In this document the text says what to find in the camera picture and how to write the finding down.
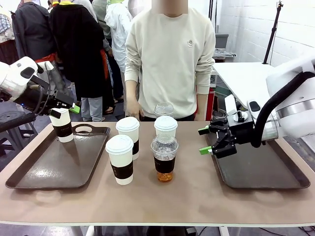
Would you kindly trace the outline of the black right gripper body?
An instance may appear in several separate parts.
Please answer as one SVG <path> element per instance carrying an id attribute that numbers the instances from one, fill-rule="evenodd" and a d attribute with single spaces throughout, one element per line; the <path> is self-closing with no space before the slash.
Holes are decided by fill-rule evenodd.
<path id="1" fill-rule="evenodd" d="M 227 120 L 234 143 L 241 145 L 251 142 L 254 131 L 254 121 L 250 115 L 248 115 L 248 118 L 245 119 L 244 122 L 235 121 L 234 116 L 228 116 Z"/>

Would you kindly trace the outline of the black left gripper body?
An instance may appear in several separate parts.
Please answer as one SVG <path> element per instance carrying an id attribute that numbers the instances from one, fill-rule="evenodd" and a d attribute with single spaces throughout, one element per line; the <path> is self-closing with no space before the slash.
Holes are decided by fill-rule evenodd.
<path id="1" fill-rule="evenodd" d="M 53 94 L 47 92 L 42 86 L 28 86 L 25 91 L 15 99 L 15 103 L 37 115 L 49 115 L 54 108 L 74 108 L 74 99 L 60 91 Z"/>

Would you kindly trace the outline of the person's right hand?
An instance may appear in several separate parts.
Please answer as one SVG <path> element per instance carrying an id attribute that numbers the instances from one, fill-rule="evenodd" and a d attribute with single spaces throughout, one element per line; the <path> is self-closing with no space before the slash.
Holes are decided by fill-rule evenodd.
<path id="1" fill-rule="evenodd" d="M 136 98 L 129 97 L 126 99 L 126 112 L 128 117 L 134 117 L 140 120 L 143 117 L 143 110 Z"/>

